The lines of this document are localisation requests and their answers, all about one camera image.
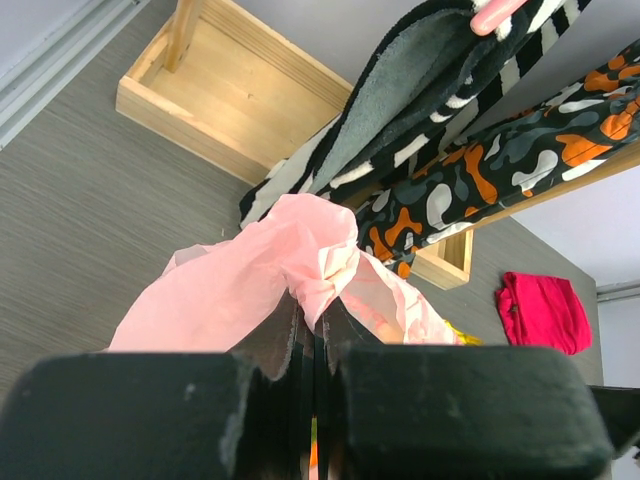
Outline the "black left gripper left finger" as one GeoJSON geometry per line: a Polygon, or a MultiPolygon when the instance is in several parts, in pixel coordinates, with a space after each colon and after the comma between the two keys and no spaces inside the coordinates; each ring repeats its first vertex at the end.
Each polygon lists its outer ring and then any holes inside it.
{"type": "Polygon", "coordinates": [[[227,353],[49,359],[1,413],[5,479],[304,479],[311,338],[284,295],[227,353]]]}

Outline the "yellow banana bunch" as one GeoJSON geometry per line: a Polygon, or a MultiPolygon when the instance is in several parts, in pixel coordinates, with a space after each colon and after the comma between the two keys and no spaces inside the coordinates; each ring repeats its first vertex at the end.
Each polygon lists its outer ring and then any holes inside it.
{"type": "Polygon", "coordinates": [[[481,346],[484,344],[481,339],[457,329],[450,322],[446,321],[446,325],[457,335],[462,344],[467,346],[481,346]]]}

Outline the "pink peach plastic bag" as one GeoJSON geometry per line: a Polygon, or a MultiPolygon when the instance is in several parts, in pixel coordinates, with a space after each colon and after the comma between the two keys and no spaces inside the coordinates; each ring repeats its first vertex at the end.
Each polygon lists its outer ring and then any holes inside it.
{"type": "Polygon", "coordinates": [[[425,297],[357,246],[354,213],[310,194],[285,195],[234,239],[174,253],[133,303],[111,352],[227,351],[284,295],[303,326],[333,332],[330,306],[383,343],[459,345],[425,297]]]}

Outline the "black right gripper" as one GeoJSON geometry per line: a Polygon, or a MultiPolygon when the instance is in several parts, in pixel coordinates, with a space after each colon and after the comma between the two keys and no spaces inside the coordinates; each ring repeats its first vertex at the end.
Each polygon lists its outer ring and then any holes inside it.
{"type": "Polygon", "coordinates": [[[595,385],[589,388],[612,447],[609,459],[617,460],[630,449],[639,449],[639,389],[595,385]]]}

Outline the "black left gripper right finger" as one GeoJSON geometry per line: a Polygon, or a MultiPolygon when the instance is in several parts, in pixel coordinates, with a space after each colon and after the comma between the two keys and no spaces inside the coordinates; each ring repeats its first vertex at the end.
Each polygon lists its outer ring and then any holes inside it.
{"type": "Polygon", "coordinates": [[[594,479],[613,459],[557,351],[385,344],[340,301],[314,334],[322,479],[594,479]]]}

